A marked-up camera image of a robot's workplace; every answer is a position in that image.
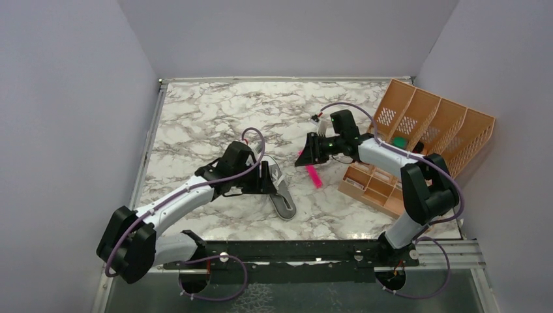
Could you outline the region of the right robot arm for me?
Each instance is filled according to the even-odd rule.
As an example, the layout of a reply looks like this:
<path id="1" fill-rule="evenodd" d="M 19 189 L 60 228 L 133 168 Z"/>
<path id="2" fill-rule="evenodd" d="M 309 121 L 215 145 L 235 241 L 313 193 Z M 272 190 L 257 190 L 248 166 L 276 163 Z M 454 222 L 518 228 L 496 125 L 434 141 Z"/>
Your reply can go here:
<path id="1" fill-rule="evenodd" d="M 439 154 L 424 156 L 396 148 L 371 133 L 360 133 L 349 110 L 330 115 L 332 137 L 309 132 L 294 165 L 324 164 L 331 156 L 344 155 L 358 163 L 373 165 L 399 178 L 404 213 L 384 231 L 376 248 L 377 259 L 392 265 L 402 257 L 402 248 L 422 234 L 426 226 L 461 201 L 458 185 Z"/>

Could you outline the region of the grey canvas sneaker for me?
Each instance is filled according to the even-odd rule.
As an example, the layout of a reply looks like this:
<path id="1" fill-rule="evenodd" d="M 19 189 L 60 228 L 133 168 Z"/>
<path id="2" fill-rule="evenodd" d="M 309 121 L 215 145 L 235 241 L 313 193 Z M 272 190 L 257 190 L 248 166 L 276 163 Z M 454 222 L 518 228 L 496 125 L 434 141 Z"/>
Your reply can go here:
<path id="1" fill-rule="evenodd" d="M 269 155 L 264 155 L 262 160 L 268 162 L 271 180 L 276 188 L 276 192 L 269 195 L 276 214 L 283 220 L 293 219 L 297 213 L 297 208 L 288 189 L 288 184 L 285 182 L 285 176 L 280 166 L 276 160 Z"/>

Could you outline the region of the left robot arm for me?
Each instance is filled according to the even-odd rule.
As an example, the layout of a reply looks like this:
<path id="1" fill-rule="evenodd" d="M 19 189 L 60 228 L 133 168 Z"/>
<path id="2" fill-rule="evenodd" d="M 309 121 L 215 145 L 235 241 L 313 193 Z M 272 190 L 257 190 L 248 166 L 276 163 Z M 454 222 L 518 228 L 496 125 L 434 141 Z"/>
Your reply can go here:
<path id="1" fill-rule="evenodd" d="M 234 141 L 220 158 L 198 168 L 166 196 L 134 210 L 116 209 L 96 249 L 107 275 L 133 284 L 157 265 L 182 261 L 191 268 L 200 266 L 205 250 L 199 237 L 182 232 L 163 238 L 162 234 L 193 210 L 226 197 L 232 188 L 241 194 L 276 194 L 275 165 L 268 156 Z"/>

